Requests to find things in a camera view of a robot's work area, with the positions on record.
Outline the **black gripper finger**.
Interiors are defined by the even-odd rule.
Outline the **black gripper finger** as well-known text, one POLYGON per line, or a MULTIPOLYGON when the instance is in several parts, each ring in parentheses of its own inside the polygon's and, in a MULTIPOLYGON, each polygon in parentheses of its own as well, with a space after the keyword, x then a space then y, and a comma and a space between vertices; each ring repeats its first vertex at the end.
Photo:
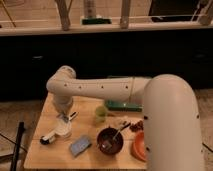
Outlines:
POLYGON ((78 115, 77 112, 72 113, 72 114, 68 117, 68 121, 72 121, 77 115, 78 115))

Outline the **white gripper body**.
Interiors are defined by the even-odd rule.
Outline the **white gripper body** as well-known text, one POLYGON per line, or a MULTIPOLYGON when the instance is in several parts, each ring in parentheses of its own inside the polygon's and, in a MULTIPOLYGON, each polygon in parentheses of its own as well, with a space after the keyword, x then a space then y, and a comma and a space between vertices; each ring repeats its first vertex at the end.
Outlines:
POLYGON ((73 105, 73 98, 65 96, 53 96, 52 103, 55 110, 58 112, 58 117, 67 116, 70 108, 73 105))

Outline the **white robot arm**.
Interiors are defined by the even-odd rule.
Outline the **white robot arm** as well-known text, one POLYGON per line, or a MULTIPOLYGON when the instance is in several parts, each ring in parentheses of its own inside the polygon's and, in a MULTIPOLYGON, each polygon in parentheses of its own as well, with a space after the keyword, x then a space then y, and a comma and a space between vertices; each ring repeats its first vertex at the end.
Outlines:
POLYGON ((73 68, 62 66, 49 78, 46 88, 60 111, 74 96, 140 105, 147 171, 205 171, 197 99, 181 77, 78 79, 73 68))

